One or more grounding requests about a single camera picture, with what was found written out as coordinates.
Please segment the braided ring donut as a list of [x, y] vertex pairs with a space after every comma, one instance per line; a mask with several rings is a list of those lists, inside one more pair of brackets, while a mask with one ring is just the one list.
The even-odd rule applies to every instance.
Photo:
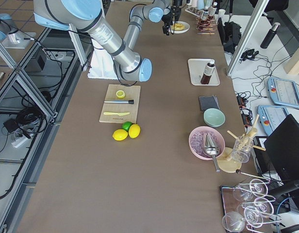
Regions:
[[172, 31], [183, 31], [185, 26], [182, 23], [173, 23], [170, 28]]

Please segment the white round plate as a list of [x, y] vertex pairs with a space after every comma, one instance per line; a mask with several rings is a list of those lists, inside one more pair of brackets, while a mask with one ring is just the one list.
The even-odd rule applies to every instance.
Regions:
[[169, 31], [171, 33], [175, 33], [175, 34], [180, 34], [180, 33], [185, 33], [190, 29], [190, 25], [186, 22], [183, 21], [177, 21], [177, 22], [173, 22], [173, 23], [182, 23], [185, 26], [185, 29], [183, 31], [172, 31], [171, 28], [169, 28]]

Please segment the half lemon slice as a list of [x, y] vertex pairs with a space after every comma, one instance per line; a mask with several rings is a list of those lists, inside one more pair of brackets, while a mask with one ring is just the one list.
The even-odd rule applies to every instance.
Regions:
[[123, 90], [118, 90], [118, 91], [116, 91], [116, 97], [117, 97], [118, 99], [123, 99], [123, 98], [125, 98], [125, 97], [126, 97], [126, 93], [125, 93], [125, 91], [123, 91]]

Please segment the grey folded cloth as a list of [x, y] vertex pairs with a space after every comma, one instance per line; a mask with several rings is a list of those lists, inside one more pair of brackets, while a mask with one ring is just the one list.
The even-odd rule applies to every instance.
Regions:
[[206, 111], [210, 108], [220, 109], [218, 105], [218, 100], [216, 96], [200, 96], [199, 105], [201, 111]]

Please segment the yellow plastic knife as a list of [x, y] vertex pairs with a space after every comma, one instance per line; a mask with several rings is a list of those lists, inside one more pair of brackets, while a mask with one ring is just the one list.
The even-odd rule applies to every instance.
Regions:
[[126, 116], [129, 114], [130, 114], [130, 112], [103, 112], [103, 115], [106, 115], [106, 116], [111, 116], [111, 115]]

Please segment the mint green bowl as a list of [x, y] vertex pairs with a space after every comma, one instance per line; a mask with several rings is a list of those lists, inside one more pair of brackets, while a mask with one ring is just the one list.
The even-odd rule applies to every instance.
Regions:
[[203, 114], [204, 122], [213, 128], [219, 127], [225, 123], [225, 115], [216, 108], [209, 108]]

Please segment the green lime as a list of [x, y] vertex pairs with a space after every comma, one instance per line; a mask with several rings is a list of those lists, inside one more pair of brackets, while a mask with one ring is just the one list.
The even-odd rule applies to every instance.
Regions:
[[126, 121], [126, 122], [124, 122], [123, 124], [122, 124], [122, 129], [124, 129], [125, 131], [129, 131], [129, 128], [131, 127], [133, 125], [133, 123], [132, 122], [130, 122], [130, 121]]

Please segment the yellow lemon far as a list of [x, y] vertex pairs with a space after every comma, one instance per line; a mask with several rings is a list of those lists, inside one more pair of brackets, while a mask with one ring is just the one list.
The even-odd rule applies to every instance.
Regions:
[[141, 128], [138, 124], [133, 124], [130, 126], [128, 134], [130, 138], [137, 138], [141, 132]]

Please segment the steel ice scoop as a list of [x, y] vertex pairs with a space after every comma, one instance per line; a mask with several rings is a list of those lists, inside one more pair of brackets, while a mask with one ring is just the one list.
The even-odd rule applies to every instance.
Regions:
[[218, 145], [213, 141], [211, 135], [206, 133], [204, 136], [203, 152], [212, 158], [216, 172], [220, 172], [216, 156], [219, 154], [220, 150]]

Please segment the far blue teach pendant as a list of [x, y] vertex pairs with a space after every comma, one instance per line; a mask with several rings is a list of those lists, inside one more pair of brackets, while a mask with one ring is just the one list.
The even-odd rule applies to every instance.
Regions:
[[299, 91], [294, 81], [270, 77], [267, 86], [269, 96], [276, 105], [299, 109]]

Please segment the blue teach pendant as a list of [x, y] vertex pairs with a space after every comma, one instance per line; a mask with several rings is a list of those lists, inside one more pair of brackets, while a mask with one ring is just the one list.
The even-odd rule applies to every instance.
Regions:
[[269, 96], [276, 105], [299, 109], [299, 91], [294, 81], [270, 77], [267, 86]]
[[289, 112], [284, 106], [258, 105], [257, 114], [265, 133], [269, 136], [289, 115]]

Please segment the wooden mug tree stand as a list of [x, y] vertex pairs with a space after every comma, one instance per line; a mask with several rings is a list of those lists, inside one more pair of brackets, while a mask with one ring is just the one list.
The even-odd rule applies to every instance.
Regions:
[[[256, 124], [257, 124], [257, 121], [259, 119], [259, 114], [257, 114], [256, 116], [256, 119], [252, 125], [252, 128], [251, 130], [246, 133], [246, 134], [242, 134], [245, 135], [245, 136], [248, 136], [250, 138], [253, 138], [255, 137], [255, 135], [257, 134], [258, 130], [257, 128], [255, 127]], [[232, 133], [231, 131], [227, 131], [232, 137], [234, 137], [235, 139], [238, 137], [236, 136], [234, 133]], [[266, 151], [265, 148], [262, 148], [260, 146], [256, 146], [253, 144], [253, 147], [252, 148], [256, 148], [256, 149], [259, 149], [259, 150], [263, 150], [263, 151]], [[225, 147], [222, 155], [218, 158], [218, 166], [221, 170], [227, 172], [227, 173], [234, 173], [236, 172], [236, 170], [240, 169], [241, 168], [241, 165], [242, 163], [241, 162], [237, 162], [235, 161], [232, 157], [231, 157], [231, 152], [232, 152], [232, 149], [231, 148], [228, 148], [228, 147]]]

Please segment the black monitor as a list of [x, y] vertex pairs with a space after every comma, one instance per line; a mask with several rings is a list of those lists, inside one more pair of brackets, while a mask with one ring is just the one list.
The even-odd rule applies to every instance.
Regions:
[[265, 141], [266, 152], [284, 180], [299, 180], [299, 124], [289, 114]]

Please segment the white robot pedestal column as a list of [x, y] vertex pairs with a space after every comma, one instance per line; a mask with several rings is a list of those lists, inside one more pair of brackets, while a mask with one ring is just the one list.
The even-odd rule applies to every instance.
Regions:
[[111, 55], [94, 39], [91, 39], [94, 47], [88, 78], [117, 80], [114, 71], [114, 63]]

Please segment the aluminium frame post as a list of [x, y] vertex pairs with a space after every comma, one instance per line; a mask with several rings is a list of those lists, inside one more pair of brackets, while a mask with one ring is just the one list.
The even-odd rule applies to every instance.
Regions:
[[231, 61], [228, 65], [226, 74], [228, 77], [232, 76], [232, 73], [234, 71], [234, 69], [236, 68], [237, 64], [239, 63], [240, 57], [242, 55], [242, 53], [244, 52], [244, 49], [250, 39], [250, 37], [252, 36], [260, 17], [262, 16], [267, 4], [268, 4], [269, 0], [258, 0], [252, 15], [249, 18], [249, 21], [246, 25], [246, 28], [242, 34], [242, 37], [239, 41], [238, 46], [236, 47], [236, 50], [231, 58]]

